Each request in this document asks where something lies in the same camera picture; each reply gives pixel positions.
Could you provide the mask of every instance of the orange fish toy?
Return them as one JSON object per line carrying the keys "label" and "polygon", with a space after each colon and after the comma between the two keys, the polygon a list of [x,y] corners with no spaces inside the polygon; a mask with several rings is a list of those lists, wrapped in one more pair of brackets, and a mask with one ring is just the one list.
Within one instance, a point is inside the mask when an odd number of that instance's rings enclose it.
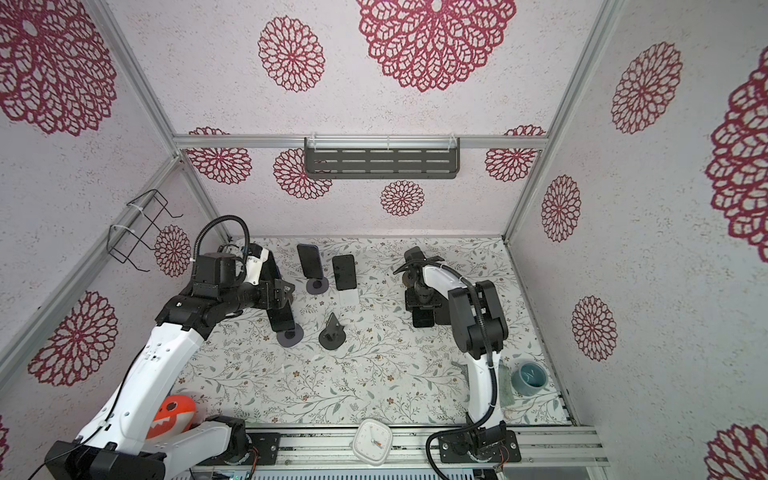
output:
{"label": "orange fish toy", "polygon": [[194,400],[172,395],[163,401],[147,433],[147,440],[165,440],[189,430],[195,414]]}

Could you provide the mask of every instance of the black smartphone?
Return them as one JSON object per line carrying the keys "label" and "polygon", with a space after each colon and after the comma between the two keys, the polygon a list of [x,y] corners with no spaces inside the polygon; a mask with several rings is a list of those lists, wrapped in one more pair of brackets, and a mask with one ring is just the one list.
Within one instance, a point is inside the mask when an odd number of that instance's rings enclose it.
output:
{"label": "black smartphone", "polygon": [[323,266],[320,265],[320,250],[317,245],[306,245],[299,243],[296,245],[299,251],[299,261],[301,270],[306,278],[323,278]]}
{"label": "black smartphone", "polygon": [[336,278],[336,289],[351,290],[357,288],[355,256],[339,255],[332,258],[331,262],[333,263],[333,276]]}

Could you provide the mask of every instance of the clock face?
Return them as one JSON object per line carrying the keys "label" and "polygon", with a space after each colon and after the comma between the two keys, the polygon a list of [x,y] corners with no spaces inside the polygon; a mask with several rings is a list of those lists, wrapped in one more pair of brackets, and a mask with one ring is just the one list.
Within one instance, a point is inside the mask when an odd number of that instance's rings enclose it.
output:
{"label": "clock face", "polygon": [[376,420],[364,420],[357,429],[352,448],[364,461],[383,462],[392,448],[392,431]]}

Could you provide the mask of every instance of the floral tablecloth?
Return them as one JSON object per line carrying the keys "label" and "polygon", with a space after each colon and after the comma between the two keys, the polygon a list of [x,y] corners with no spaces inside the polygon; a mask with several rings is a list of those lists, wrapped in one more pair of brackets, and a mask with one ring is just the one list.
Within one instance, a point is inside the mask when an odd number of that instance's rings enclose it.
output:
{"label": "floral tablecloth", "polygon": [[[401,275],[393,275],[414,246],[440,255],[473,280],[494,282],[509,326],[502,360],[511,371],[525,360],[547,366],[525,309],[507,252],[498,238],[259,238],[274,252],[283,278],[296,285],[293,315],[304,339],[283,348],[266,312],[247,310],[222,322],[179,375],[173,393],[191,396],[197,420],[223,413],[258,423],[356,424],[365,418],[390,425],[465,421],[468,387],[464,357],[450,326],[415,329],[404,304]],[[306,292],[298,243],[316,244],[330,288]],[[342,307],[331,258],[355,256],[360,303]],[[346,341],[328,351],[319,344],[331,313],[346,326]],[[514,425],[570,425],[550,382],[535,397],[514,397],[504,408]]]}

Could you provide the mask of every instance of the red mandala print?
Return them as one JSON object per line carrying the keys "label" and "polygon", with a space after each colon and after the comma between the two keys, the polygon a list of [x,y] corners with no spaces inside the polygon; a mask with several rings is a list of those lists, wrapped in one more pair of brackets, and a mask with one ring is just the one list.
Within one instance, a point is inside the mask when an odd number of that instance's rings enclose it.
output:
{"label": "red mandala print", "polygon": [[635,58],[616,85],[611,113],[625,134],[645,130],[665,111],[680,83],[680,51],[658,43]]}
{"label": "red mandala print", "polygon": [[99,370],[117,336],[118,318],[109,300],[85,292],[27,370],[40,383],[73,386]]}
{"label": "red mandala print", "polygon": [[5,453],[8,451],[8,429],[2,424],[0,415],[0,472],[2,472],[2,461],[5,459]]}
{"label": "red mandala print", "polygon": [[768,478],[768,432],[760,425],[732,425],[728,430],[718,430],[707,446],[707,480]]}
{"label": "red mandala print", "polygon": [[555,178],[541,202],[541,224],[553,242],[570,237],[581,215],[581,197],[573,178],[561,175]]}
{"label": "red mandala print", "polygon": [[166,275],[179,276],[187,271],[192,249],[184,230],[168,225],[157,235],[154,248],[154,259]]}
{"label": "red mandala print", "polygon": [[368,55],[403,87],[445,90],[488,61],[513,0],[357,0]]}
{"label": "red mandala print", "polygon": [[[228,135],[218,128],[197,128],[190,135]],[[250,175],[250,157],[245,148],[190,148],[187,150],[197,171],[220,184],[238,184]]]}
{"label": "red mandala print", "polygon": [[322,197],[330,190],[331,180],[313,180],[304,169],[304,150],[293,148],[281,152],[273,165],[274,176],[280,188],[296,198],[309,200]]}
{"label": "red mandala print", "polygon": [[578,348],[589,358],[607,359],[616,348],[616,322],[608,305],[594,296],[586,296],[576,304],[571,329]]}
{"label": "red mandala print", "polygon": [[312,30],[295,18],[275,18],[259,39],[261,65],[286,90],[307,91],[326,69],[323,47]]}
{"label": "red mandala print", "polygon": [[398,180],[384,187],[382,207],[387,213],[406,217],[424,204],[424,190],[413,182]]}
{"label": "red mandala print", "polygon": [[[520,125],[507,130],[504,135],[544,135],[547,132],[541,127]],[[497,180],[504,182],[525,178],[536,160],[536,150],[533,148],[492,148],[485,154],[485,169]]]}
{"label": "red mandala print", "polygon": [[768,48],[749,80],[730,94],[728,107],[711,136],[711,205],[728,219],[728,234],[756,246],[768,263]]}
{"label": "red mandala print", "polygon": [[0,104],[46,134],[98,130],[117,73],[77,0],[0,2]]}

